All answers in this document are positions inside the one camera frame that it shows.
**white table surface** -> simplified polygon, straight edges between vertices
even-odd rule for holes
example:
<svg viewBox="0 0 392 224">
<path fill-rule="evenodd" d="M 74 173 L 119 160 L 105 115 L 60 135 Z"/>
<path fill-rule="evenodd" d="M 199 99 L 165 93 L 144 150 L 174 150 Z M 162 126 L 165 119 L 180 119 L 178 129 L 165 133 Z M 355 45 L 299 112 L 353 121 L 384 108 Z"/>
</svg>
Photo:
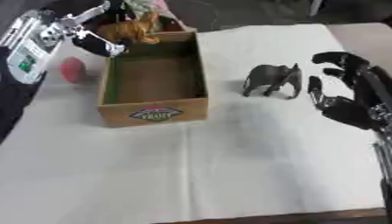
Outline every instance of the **white table surface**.
<svg viewBox="0 0 392 224">
<path fill-rule="evenodd" d="M 324 118 L 306 93 L 314 53 L 341 51 L 322 25 L 250 26 L 199 35 L 210 94 L 205 121 L 104 127 L 96 86 L 56 68 L 0 150 L 0 223 L 120 224 L 382 207 L 374 136 Z M 304 91 L 244 98 L 260 64 L 299 63 Z M 350 95 L 323 77 L 330 95 Z M 290 87 L 283 92 L 291 93 Z"/>
</svg>

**elephant ear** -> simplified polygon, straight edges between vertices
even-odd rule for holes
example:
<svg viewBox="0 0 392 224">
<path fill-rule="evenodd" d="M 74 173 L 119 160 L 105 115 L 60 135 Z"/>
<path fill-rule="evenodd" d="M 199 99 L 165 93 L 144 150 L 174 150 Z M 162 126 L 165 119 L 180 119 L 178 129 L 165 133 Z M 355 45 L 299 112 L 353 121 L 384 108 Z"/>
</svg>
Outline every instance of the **elephant ear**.
<svg viewBox="0 0 392 224">
<path fill-rule="evenodd" d="M 291 70 L 292 70 L 292 71 L 299 70 L 299 65 L 298 65 L 298 63 L 296 63 L 296 64 L 291 68 Z"/>
</svg>

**cardboard box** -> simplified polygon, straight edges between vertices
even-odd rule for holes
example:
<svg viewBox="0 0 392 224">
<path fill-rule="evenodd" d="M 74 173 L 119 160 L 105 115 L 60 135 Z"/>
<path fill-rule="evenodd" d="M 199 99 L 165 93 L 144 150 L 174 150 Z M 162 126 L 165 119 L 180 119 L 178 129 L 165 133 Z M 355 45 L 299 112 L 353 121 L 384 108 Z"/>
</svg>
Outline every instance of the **cardboard box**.
<svg viewBox="0 0 392 224">
<path fill-rule="evenodd" d="M 111 127 L 205 119 L 208 94 L 193 32 L 158 34 L 108 59 L 98 110 Z"/>
</svg>

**robotic arm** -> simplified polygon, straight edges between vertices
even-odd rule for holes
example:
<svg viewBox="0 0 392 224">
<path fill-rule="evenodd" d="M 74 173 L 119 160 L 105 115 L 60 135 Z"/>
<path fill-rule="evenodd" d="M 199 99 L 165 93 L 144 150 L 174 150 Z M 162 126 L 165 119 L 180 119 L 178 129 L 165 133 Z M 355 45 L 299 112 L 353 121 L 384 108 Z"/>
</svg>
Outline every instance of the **robotic arm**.
<svg viewBox="0 0 392 224">
<path fill-rule="evenodd" d="M 114 57 L 125 51 L 125 45 L 111 43 L 83 26 L 110 9 L 110 1 L 83 11 L 79 15 L 56 17 L 53 10 L 30 10 L 17 18 L 0 38 L 0 46 L 10 50 L 7 64 L 15 80 L 32 84 L 38 82 L 46 65 L 64 39 L 91 53 Z"/>
<path fill-rule="evenodd" d="M 378 140 L 374 149 L 383 179 L 389 223 L 392 223 L 392 77 L 381 67 L 348 52 L 322 52 L 314 55 L 313 63 L 331 63 L 324 73 L 341 79 L 354 91 L 354 99 L 323 94 L 321 79 L 311 76 L 308 93 L 323 116 L 354 127 L 373 130 Z"/>
</svg>

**box label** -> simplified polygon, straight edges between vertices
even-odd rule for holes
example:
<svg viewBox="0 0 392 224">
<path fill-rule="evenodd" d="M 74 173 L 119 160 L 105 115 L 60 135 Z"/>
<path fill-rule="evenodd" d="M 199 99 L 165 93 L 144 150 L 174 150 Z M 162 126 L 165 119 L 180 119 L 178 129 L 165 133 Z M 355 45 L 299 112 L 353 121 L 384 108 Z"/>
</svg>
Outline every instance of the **box label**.
<svg viewBox="0 0 392 224">
<path fill-rule="evenodd" d="M 140 111 L 132 113 L 130 117 L 142 119 L 149 122 L 163 122 L 169 120 L 173 116 L 178 116 L 183 112 L 175 108 L 144 108 Z"/>
</svg>

